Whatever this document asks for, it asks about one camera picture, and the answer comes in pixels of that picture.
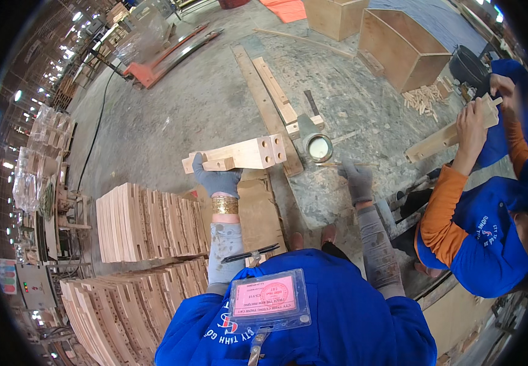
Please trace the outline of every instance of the shoe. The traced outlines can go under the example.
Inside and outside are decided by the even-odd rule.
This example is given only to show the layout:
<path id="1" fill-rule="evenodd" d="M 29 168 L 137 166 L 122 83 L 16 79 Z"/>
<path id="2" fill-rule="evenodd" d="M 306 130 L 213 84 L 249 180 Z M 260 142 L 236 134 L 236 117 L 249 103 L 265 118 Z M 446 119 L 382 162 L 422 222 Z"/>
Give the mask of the shoe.
<path id="1" fill-rule="evenodd" d="M 304 240 L 300 232 L 295 232 L 290 236 L 289 248 L 291 251 L 298 251 L 304 248 Z"/>
<path id="2" fill-rule="evenodd" d="M 329 224 L 321 231 L 321 246 L 326 242 L 334 243 L 337 237 L 337 229 L 334 224 Z"/>
<path id="3" fill-rule="evenodd" d="M 441 272 L 443 272 L 442 269 L 429 268 L 429 267 L 427 267 L 426 265 L 424 265 L 424 264 L 422 264 L 420 262 L 416 262 L 414 264 L 414 268 L 418 272 L 420 272 L 422 274 L 426 274 L 426 275 L 428 275 L 431 278 L 437 278 L 437 277 L 439 277 Z"/>

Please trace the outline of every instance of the gold bangle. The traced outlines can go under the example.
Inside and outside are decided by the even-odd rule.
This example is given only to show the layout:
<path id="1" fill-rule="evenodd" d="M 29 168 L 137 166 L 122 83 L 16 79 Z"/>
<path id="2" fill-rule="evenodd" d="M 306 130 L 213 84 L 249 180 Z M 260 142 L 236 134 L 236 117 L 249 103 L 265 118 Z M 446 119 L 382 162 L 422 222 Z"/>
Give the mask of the gold bangle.
<path id="1" fill-rule="evenodd" d="M 237 214 L 238 199 L 228 196 L 216 196 L 211 198 L 211 207 L 214 214 Z"/>

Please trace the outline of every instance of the worker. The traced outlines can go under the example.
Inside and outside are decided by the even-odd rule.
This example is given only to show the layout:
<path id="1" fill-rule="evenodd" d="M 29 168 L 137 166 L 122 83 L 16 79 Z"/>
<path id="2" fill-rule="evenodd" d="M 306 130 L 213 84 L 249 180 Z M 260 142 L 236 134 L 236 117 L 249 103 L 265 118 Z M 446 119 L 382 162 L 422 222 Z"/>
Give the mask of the worker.
<path id="1" fill-rule="evenodd" d="M 528 291 L 528 145 L 515 112 L 517 95 L 507 88 L 503 97 L 504 131 L 517 180 L 493 177 L 463 192 L 487 138 L 482 100 L 476 98 L 457 116 L 457 154 L 443 166 L 421 222 L 392 241 L 417 259 L 417 270 L 435 277 L 450 269 L 465 289 L 481 297 Z"/>
<path id="2" fill-rule="evenodd" d="M 252 268 L 244 268 L 244 261 L 222 264 L 225 257 L 244 252 L 237 190 L 241 170 L 206 172 L 201 154 L 195 156 L 193 169 L 195 179 L 212 197 L 214 210 L 208 288 L 180 304 L 156 351 L 158 366 L 247 365 L 251 356 L 251 365 L 254 359 L 258 365 L 280 366 L 435 364 L 435 341 L 420 305 L 405 297 L 394 250 L 372 205 L 369 168 L 354 167 L 345 160 L 340 172 L 348 180 L 357 209 L 368 281 L 333 244 L 333 226 L 324 230 L 321 250 L 283 253 Z M 301 235 L 292 238 L 302 247 Z M 242 279 L 299 269 L 306 284 L 300 293 L 305 294 L 310 310 L 303 321 L 310 324 L 268 333 L 253 326 L 239 332 L 238 323 L 230 318 L 236 312 L 230 309 L 231 286 Z M 276 296 L 284 301 L 293 291 L 284 287 Z M 261 332 L 268 336 L 258 357 L 251 354 L 252 342 L 262 339 L 257 336 Z"/>
<path id="3" fill-rule="evenodd" d="M 512 95 L 514 90 L 514 98 L 519 99 L 519 105 L 522 106 L 515 112 L 521 121 L 524 140 L 528 145 L 528 71 L 519 62 L 511 59 L 492 61 L 491 66 L 492 73 L 488 74 L 482 86 L 478 88 L 476 97 L 482 97 L 486 92 L 490 92 L 492 98 L 504 96 L 507 92 Z M 476 161 L 476 169 L 492 165 L 508 154 L 504 114 L 500 106 L 497 108 L 498 124 L 488 128 L 487 140 Z"/>

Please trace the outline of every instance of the id badge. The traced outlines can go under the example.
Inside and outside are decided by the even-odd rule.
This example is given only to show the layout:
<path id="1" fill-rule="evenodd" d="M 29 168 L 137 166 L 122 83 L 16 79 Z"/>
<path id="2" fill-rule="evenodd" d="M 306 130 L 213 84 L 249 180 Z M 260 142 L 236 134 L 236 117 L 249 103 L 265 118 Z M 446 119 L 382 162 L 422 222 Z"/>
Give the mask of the id badge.
<path id="1" fill-rule="evenodd" d="M 311 325 L 303 269 L 233 281 L 230 320 L 238 325 L 234 333 Z"/>

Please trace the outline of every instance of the orange tarp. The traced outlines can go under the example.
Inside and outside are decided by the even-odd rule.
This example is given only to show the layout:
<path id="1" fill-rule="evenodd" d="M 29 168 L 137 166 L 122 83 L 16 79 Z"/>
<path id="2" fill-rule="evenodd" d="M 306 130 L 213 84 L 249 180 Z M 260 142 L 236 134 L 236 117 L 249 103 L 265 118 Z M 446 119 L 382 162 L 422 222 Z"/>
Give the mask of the orange tarp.
<path id="1" fill-rule="evenodd" d="M 260 2 L 284 23 L 307 18 L 301 0 L 260 0 Z"/>

